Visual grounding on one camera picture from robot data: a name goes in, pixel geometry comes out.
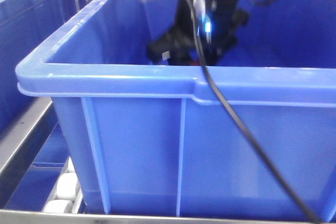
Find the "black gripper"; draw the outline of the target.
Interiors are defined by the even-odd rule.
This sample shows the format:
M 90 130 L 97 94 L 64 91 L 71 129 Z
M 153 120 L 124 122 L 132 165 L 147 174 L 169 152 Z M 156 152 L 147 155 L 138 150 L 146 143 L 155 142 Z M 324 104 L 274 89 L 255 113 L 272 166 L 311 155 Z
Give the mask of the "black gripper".
M 196 61 L 190 52 L 200 40 L 206 64 L 216 65 L 237 43 L 236 29 L 248 22 L 249 14 L 237 4 L 238 0 L 177 0 L 174 23 L 147 44 L 148 58 L 155 64 L 167 60 L 173 66 L 192 66 Z

